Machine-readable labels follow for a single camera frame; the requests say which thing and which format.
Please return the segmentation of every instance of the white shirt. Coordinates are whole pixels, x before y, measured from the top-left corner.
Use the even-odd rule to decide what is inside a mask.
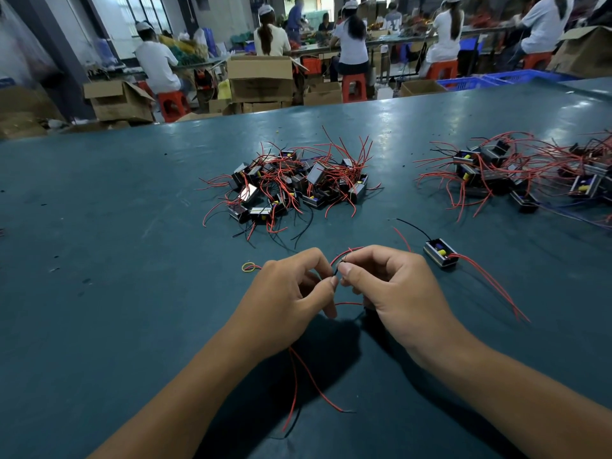
[[[452,17],[450,10],[444,11],[436,16],[433,21],[433,27],[438,30],[438,42],[434,43],[428,50],[425,60],[428,63],[437,63],[439,61],[452,61],[457,58],[459,50],[459,41],[461,40],[461,31],[463,29],[463,11],[461,13],[461,26],[459,27],[459,35],[453,40],[450,37],[450,25]]]
[[[567,11],[561,19],[555,0],[538,1],[520,22],[531,27],[531,35],[521,40],[522,50],[527,54],[553,51],[570,18],[573,3],[574,0],[567,0]]]
[[[171,65],[176,66],[179,62],[170,48],[156,41],[144,41],[136,48],[135,54],[142,70],[149,77],[147,84],[153,93],[157,95],[180,90],[179,77],[170,69]]]
[[[282,56],[283,52],[291,51],[289,45],[289,37],[287,32],[276,25],[268,24],[268,27],[272,30],[272,42],[270,43],[270,56]],[[257,56],[265,56],[264,51],[261,49],[261,38],[257,30],[253,34],[253,40],[255,40],[255,51]]]
[[[333,36],[340,39],[340,62],[344,64],[363,64],[368,62],[368,49],[363,40],[348,35],[348,24],[341,22],[333,30]]]

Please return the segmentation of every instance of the blue plastic crate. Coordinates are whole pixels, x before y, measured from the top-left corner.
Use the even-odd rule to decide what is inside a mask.
[[[549,80],[551,82],[564,82],[573,80],[572,76],[556,74],[554,72],[538,71],[536,69],[519,69],[511,72],[497,72],[495,74],[485,74],[485,79],[497,79],[506,84],[522,84],[529,82],[536,77]]]
[[[439,80],[438,84],[442,85],[448,91],[485,89],[501,85],[499,81],[486,80],[482,77],[461,77],[460,79],[445,79]]]

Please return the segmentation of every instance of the woman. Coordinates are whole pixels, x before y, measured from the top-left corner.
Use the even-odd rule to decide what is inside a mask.
[[[338,74],[356,75],[367,74],[369,69],[368,49],[365,47],[367,32],[365,23],[357,15],[359,5],[355,0],[349,0],[342,8],[343,22],[336,25],[330,47],[340,42],[340,57],[334,56],[329,68],[329,77],[332,82],[338,81]]]
[[[323,14],[323,22],[319,24],[320,32],[330,32],[333,30],[333,22],[329,22],[329,13]]]
[[[438,42],[427,50],[425,61],[419,69],[420,77],[427,76],[432,63],[457,59],[464,17],[460,4],[461,0],[443,1],[442,12],[433,21],[433,28],[438,31]]]
[[[276,15],[270,5],[262,5],[257,11],[261,27],[255,31],[257,56],[282,56],[291,51],[287,32],[276,26]]]
[[[499,55],[498,69],[512,71],[526,54],[553,51],[570,18],[574,0],[540,0],[517,24],[517,29],[531,29],[529,35]]]

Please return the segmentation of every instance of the right hand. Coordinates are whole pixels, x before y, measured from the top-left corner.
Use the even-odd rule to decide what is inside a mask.
[[[367,246],[348,254],[338,266],[340,284],[363,294],[391,335],[421,367],[475,338],[463,327],[432,270],[420,254]]]

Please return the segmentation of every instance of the plastic bag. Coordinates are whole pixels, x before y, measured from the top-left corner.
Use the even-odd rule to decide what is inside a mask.
[[[11,5],[0,0],[0,75],[32,88],[59,72],[49,53]]]

